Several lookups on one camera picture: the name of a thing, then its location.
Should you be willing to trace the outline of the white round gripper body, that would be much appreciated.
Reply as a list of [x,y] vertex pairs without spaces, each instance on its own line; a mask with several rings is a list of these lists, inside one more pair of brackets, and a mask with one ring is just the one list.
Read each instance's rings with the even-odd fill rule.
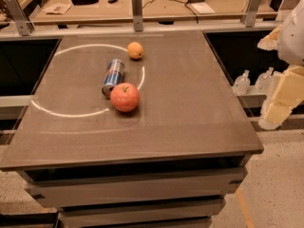
[[299,0],[281,25],[278,57],[291,65],[304,65],[304,0]]

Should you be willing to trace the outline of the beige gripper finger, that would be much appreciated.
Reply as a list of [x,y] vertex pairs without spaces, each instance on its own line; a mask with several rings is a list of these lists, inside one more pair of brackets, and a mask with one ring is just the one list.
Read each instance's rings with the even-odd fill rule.
[[258,125],[274,130],[304,101],[304,66],[290,65],[282,73],[275,72],[266,96]]
[[281,26],[274,28],[268,35],[263,37],[258,43],[257,47],[264,50],[277,50],[278,37]]

